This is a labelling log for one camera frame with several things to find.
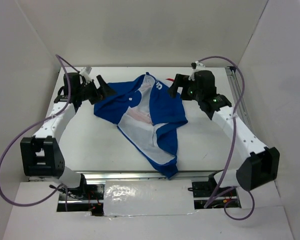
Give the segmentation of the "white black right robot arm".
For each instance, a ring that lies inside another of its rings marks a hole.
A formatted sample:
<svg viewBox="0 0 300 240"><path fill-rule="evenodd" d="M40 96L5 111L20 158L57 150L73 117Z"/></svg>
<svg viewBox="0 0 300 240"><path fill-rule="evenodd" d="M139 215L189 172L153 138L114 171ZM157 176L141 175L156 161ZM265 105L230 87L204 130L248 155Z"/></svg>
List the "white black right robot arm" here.
<svg viewBox="0 0 300 240"><path fill-rule="evenodd" d="M207 117L217 124L231 139L230 150L237 150L242 164L230 169L227 162L224 169L214 173L208 190L213 196L220 196L227 187L254 190L277 179L280 153L276 147L268 147L237 115L228 98L217 92L215 76L209 70L195 70L191 75L176 74L168 93L185 101L196 101Z"/></svg>

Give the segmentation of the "blue white red jacket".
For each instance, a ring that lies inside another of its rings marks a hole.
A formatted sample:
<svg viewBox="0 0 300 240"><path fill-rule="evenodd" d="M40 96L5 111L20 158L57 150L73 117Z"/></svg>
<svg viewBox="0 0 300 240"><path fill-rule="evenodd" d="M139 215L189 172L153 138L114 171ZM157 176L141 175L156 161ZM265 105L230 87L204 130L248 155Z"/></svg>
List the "blue white red jacket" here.
<svg viewBox="0 0 300 240"><path fill-rule="evenodd" d="M95 116L115 124L151 166L170 179L178 173L177 129L188 123L180 97L146 72L133 81L114 82L113 96L94 105Z"/></svg>

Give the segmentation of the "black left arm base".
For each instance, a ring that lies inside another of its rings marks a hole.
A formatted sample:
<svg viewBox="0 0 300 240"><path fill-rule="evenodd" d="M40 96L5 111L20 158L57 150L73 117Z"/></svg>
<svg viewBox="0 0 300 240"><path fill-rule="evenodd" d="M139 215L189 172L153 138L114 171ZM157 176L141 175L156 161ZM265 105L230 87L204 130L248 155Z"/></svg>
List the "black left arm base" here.
<svg viewBox="0 0 300 240"><path fill-rule="evenodd" d="M87 192L77 196L64 189L59 190L56 211L63 212L88 212L92 216L104 216L104 184L89 184Z"/></svg>

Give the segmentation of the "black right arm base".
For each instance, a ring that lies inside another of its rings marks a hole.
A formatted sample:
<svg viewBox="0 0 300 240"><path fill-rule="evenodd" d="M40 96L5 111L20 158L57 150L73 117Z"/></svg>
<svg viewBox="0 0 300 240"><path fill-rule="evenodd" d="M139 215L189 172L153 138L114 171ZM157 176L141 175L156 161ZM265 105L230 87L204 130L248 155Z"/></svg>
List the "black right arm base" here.
<svg viewBox="0 0 300 240"><path fill-rule="evenodd" d="M187 190L193 195L195 210L204 209L204 205L212 195L215 185L216 183L213 183L212 181L193 181L191 183L191 186L188 187ZM218 194L227 189L229 189L229 187L219 188L214 196L214 200L207 209L222 209L226 204L228 204L227 208L240 208L240 200L235 189L217 197Z"/></svg>

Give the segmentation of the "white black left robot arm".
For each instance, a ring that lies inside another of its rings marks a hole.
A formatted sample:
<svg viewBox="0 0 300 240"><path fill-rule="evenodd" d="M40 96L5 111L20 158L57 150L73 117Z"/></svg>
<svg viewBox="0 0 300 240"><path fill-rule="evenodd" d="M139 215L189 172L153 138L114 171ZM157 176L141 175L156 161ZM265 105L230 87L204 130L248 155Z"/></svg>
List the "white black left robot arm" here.
<svg viewBox="0 0 300 240"><path fill-rule="evenodd" d="M59 142L84 101L94 105L116 94L101 75L96 79L99 87L85 70L64 74L64 85L57 92L47 119L31 137L23 137L20 141L25 175L51 178L78 200L89 193L87 180L83 174L66 167Z"/></svg>

